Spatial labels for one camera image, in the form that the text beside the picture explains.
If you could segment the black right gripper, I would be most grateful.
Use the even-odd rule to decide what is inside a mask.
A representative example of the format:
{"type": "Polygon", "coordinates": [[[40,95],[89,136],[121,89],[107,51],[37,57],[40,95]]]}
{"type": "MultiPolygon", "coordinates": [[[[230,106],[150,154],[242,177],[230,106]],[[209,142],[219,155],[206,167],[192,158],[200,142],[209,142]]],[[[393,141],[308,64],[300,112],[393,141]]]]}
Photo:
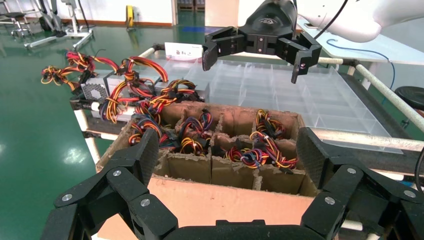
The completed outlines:
{"type": "Polygon", "coordinates": [[[202,69],[209,71],[219,57],[241,52],[277,55],[293,65],[291,83],[318,64],[322,46],[307,32],[296,34],[297,8],[291,0],[265,0],[236,28],[224,27],[205,36],[202,69]]]}

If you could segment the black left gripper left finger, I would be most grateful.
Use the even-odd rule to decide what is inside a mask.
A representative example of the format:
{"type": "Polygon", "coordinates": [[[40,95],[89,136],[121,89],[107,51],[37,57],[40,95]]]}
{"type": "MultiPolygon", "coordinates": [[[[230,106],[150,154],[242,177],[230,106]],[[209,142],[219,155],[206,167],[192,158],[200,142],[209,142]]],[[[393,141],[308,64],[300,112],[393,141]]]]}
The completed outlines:
{"type": "Polygon", "coordinates": [[[148,189],[158,153],[153,129],[136,145],[116,151],[100,172],[56,198],[41,238],[89,240],[119,215],[138,239],[165,239],[178,228],[178,219],[148,189]]]}

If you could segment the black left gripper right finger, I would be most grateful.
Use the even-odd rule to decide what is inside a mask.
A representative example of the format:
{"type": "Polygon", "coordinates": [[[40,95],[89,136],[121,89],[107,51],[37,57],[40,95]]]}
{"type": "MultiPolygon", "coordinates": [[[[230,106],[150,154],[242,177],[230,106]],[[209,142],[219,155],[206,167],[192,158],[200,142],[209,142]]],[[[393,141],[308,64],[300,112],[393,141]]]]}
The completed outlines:
{"type": "Polygon", "coordinates": [[[331,240],[354,215],[370,239],[423,239],[422,193],[371,170],[346,148],[323,143],[308,127],[298,130],[296,153],[319,190],[301,218],[303,227],[331,240]]]}

